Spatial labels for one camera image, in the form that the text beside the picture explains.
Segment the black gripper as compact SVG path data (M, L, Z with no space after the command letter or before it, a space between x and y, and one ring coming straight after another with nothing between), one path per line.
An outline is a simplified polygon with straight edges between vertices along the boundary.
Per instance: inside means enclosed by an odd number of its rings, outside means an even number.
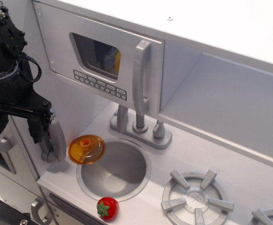
M34 143L41 143L44 136L50 139L49 125L53 121L51 108L51 102L34 89L28 90L15 104L0 102L0 134L8 124L8 115L13 115L27 119Z

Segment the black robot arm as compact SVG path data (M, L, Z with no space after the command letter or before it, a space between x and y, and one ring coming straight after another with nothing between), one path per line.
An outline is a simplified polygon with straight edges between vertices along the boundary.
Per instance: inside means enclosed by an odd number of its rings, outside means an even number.
M42 71L38 68L37 76L32 76L29 63L38 63L23 52L24 36L0 1L0 134L13 115L27 119L33 141L40 143L53 120L52 105L33 89Z

